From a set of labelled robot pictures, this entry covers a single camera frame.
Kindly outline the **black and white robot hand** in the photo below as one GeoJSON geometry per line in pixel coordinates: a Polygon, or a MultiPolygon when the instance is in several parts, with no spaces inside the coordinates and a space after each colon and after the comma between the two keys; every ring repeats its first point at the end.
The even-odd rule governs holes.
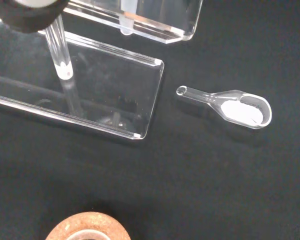
{"type": "Polygon", "coordinates": [[[68,3],[67,0],[0,0],[0,19],[12,30],[34,33],[50,26],[68,3]]]}

